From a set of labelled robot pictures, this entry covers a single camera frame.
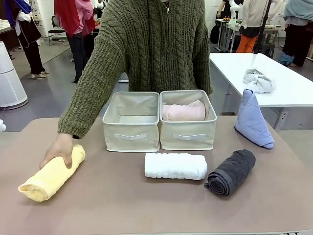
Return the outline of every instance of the pink towel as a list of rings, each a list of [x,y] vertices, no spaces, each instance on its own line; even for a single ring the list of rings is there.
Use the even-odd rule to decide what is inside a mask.
[[[205,106],[199,100],[188,105],[163,105],[162,117],[164,121],[204,121]]]

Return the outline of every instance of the yellow towel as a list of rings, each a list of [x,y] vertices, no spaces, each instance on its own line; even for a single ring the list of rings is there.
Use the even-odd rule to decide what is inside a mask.
[[[83,147],[75,145],[71,169],[67,169],[62,157],[56,157],[19,186],[19,191],[37,202],[48,200],[74,174],[79,164],[85,159],[85,155]]]

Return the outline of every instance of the hand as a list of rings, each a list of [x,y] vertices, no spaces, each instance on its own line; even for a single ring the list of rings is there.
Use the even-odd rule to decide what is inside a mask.
[[[63,157],[64,163],[68,169],[72,167],[72,151],[73,151],[73,138],[69,134],[59,134],[51,147],[45,153],[45,157],[40,163],[39,168],[42,169],[49,161],[55,157]]]

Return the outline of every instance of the white towel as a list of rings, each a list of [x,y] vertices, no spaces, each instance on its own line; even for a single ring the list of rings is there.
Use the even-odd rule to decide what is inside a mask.
[[[202,180],[206,172],[207,164],[202,155],[146,153],[146,177]]]
[[[272,79],[259,74],[257,70],[247,70],[244,76],[246,88],[254,93],[269,93],[276,90],[275,82]]]

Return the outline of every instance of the fabric storage bin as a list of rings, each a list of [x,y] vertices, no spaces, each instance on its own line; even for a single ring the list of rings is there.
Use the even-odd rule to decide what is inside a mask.
[[[205,105],[204,121],[164,121],[162,105],[188,105],[200,100]],[[160,142],[166,150],[211,150],[215,137],[216,114],[202,90],[168,91],[160,94]]]
[[[157,152],[159,104],[158,93],[115,93],[102,119],[107,150]]]

